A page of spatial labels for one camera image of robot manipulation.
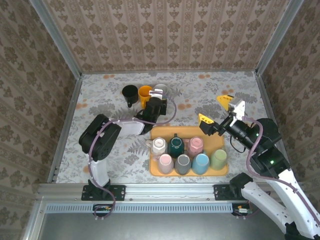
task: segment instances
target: orange tray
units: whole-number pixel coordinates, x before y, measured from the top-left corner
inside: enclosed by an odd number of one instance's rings
[[[179,138],[191,139],[193,137],[199,137],[203,140],[203,149],[206,151],[208,156],[218,150],[225,148],[225,140],[223,136],[219,136],[217,133],[208,136],[205,135],[198,126],[156,126],[151,130],[151,140],[156,138],[163,138],[168,143],[170,139],[177,134]],[[212,176],[224,176],[228,173],[228,164],[224,166],[221,170],[213,170],[211,167],[208,168],[203,175],[195,174],[192,169],[186,175],[180,175],[175,170],[169,174],[163,174],[158,170],[158,162],[152,159],[152,154],[150,151],[150,173],[153,176],[158,177],[212,177]]]

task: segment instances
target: floral tablecloth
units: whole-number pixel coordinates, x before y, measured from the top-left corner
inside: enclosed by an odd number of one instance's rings
[[[140,109],[140,102],[127,108],[121,94],[122,88],[133,84],[165,84],[169,87],[169,96],[177,105],[175,118],[167,125],[196,126],[198,113],[202,113],[218,123],[227,116],[226,111],[217,102],[219,95],[237,96],[246,102],[246,114],[254,119],[266,118],[267,114],[255,75],[247,72],[175,72],[175,73],[128,73],[83,75],[81,93],[74,112],[69,136],[60,164],[57,183],[86,183],[89,178],[88,159],[78,143],[80,135],[98,114],[112,119],[131,117]],[[158,123],[169,119],[174,106],[168,101],[167,115],[160,116]],[[149,173],[149,149],[145,140],[150,133],[139,136],[119,137],[106,161],[111,181],[128,183],[217,183],[228,182],[241,172],[247,172],[245,161],[248,151],[236,152],[225,134],[225,148],[229,164],[229,173],[219,177],[155,177]],[[233,141],[235,147],[243,147]]]

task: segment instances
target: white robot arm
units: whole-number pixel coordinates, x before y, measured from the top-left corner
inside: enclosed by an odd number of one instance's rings
[[[262,191],[245,173],[230,181],[231,193],[261,209],[277,224],[286,240],[320,240],[320,215],[299,186],[289,162],[275,146],[281,139],[277,125],[269,118],[253,120],[244,117],[245,102],[238,97],[223,95],[217,100],[228,111],[228,117],[218,124],[201,114],[199,127],[209,136],[214,133],[221,136],[227,132],[246,147],[249,150],[248,171],[265,179],[284,206]],[[242,120],[256,125],[248,126]]]

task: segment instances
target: damask wallpaper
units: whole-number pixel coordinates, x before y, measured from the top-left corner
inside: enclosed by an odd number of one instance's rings
[[[304,1],[262,78],[296,177],[320,210],[319,1]]]
[[[29,1],[0,1],[0,31],[0,239],[17,240],[47,181],[75,79]]]
[[[84,73],[255,69],[288,0],[45,0]]]

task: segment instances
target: black bracket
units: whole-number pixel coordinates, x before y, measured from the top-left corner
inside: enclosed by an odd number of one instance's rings
[[[115,197],[116,201],[124,201],[126,196],[126,185],[111,185],[110,181],[103,186],[108,189]],[[88,185],[83,186],[82,201],[112,201],[112,197],[106,191],[96,187],[88,180]]]
[[[292,223],[286,223],[285,226],[285,240],[320,240],[319,235],[315,235],[313,236],[313,238],[308,238],[300,235],[299,231],[297,230],[296,223],[294,221]]]
[[[230,189],[230,184],[213,185],[214,199],[216,201],[239,201],[246,200],[242,196],[235,196]]]

